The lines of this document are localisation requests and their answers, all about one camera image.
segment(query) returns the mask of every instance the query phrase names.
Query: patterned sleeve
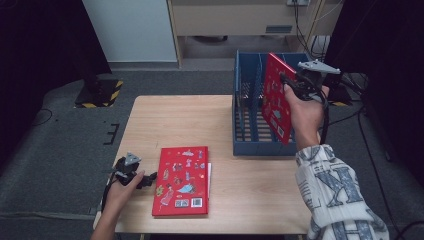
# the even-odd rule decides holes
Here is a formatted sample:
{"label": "patterned sleeve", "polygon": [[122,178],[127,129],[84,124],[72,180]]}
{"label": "patterned sleeve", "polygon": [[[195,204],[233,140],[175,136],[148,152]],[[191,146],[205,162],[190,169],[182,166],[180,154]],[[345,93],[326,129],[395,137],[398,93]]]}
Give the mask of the patterned sleeve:
{"label": "patterned sleeve", "polygon": [[329,145],[296,154],[296,181],[312,213],[308,239],[389,239],[386,224],[365,203],[355,171]]}

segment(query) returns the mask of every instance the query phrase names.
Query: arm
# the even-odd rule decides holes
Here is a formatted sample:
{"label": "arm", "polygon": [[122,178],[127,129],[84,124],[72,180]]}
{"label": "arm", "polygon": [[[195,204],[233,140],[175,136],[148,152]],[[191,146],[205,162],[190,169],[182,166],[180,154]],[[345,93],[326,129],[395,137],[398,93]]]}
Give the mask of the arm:
{"label": "arm", "polygon": [[[323,87],[328,95],[328,88]],[[365,203],[355,171],[317,135],[323,107],[302,101],[285,86],[298,152],[296,182],[312,213],[308,239],[389,239],[384,222]]]}
{"label": "arm", "polygon": [[91,235],[91,240],[114,239],[119,214],[131,198],[132,193],[137,188],[137,184],[143,179],[143,176],[144,171],[139,172],[127,186],[123,186],[119,182],[112,184],[107,195],[105,209],[97,223],[96,229]]}

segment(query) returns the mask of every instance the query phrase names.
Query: barcode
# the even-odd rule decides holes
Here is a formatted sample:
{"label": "barcode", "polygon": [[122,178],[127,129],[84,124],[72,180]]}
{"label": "barcode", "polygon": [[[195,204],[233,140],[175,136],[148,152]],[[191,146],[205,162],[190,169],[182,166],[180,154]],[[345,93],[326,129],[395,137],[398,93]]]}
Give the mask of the barcode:
{"label": "barcode", "polygon": [[201,198],[192,198],[191,199],[191,207],[202,207],[202,199]]}
{"label": "barcode", "polygon": [[188,207],[188,199],[176,200],[175,207]]}
{"label": "barcode", "polygon": [[284,137],[284,130],[281,127],[278,127],[278,134],[280,134],[281,137]]}

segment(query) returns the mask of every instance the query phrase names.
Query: power outlet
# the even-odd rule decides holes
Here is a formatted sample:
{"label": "power outlet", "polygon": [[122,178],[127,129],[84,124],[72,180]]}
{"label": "power outlet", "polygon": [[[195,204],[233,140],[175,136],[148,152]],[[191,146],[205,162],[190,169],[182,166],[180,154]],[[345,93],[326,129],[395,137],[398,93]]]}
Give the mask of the power outlet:
{"label": "power outlet", "polygon": [[309,6],[311,0],[287,0],[287,6],[294,6],[295,2],[298,6]]}

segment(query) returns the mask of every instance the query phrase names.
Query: red book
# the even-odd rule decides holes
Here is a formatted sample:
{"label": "red book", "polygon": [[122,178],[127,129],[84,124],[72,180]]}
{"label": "red book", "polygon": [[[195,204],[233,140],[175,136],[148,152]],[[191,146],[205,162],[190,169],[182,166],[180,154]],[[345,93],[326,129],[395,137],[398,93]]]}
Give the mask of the red book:
{"label": "red book", "polygon": [[296,71],[273,53],[268,54],[262,116],[272,131],[283,143],[287,144],[291,134],[290,106],[284,95],[281,74],[296,81]]}
{"label": "red book", "polygon": [[208,213],[208,147],[162,148],[153,216]]}

